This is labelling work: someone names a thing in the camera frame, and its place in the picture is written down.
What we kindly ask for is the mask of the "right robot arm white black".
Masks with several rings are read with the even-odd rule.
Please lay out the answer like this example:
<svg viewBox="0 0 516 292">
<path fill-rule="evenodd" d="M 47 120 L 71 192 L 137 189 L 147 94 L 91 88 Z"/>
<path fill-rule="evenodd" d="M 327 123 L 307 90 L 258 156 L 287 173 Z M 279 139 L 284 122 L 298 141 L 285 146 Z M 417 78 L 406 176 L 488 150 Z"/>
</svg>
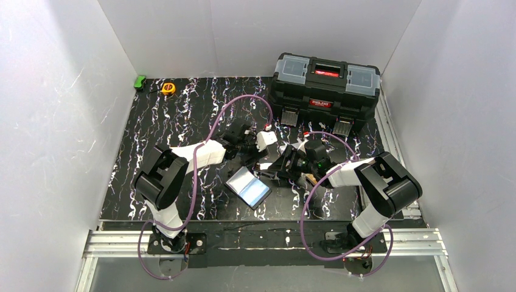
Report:
<svg viewBox="0 0 516 292">
<path fill-rule="evenodd" d="M 347 226 L 346 234 L 346 241 L 355 245 L 423 194 L 417 179 L 391 153 L 338 165 L 321 141 L 307 141 L 299 148 L 288 145 L 268 171 L 291 180 L 312 175 L 327 189 L 362 187 L 369 204 Z"/>
</svg>

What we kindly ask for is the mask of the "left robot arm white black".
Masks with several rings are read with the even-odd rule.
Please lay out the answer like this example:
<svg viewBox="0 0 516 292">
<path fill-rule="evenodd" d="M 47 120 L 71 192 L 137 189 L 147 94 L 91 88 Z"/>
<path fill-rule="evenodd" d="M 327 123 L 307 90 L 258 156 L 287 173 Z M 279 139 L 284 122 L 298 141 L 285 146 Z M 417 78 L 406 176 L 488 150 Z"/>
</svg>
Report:
<svg viewBox="0 0 516 292">
<path fill-rule="evenodd" d="M 156 145 L 140 168 L 134 190 L 150 208 L 157 232 L 174 240 L 185 228 L 176 200 L 187 174 L 236 157 L 240 157 L 242 166 L 253 166 L 276 141 L 274 133 L 243 124 L 219 131 L 206 142 L 172 148 Z"/>
</svg>

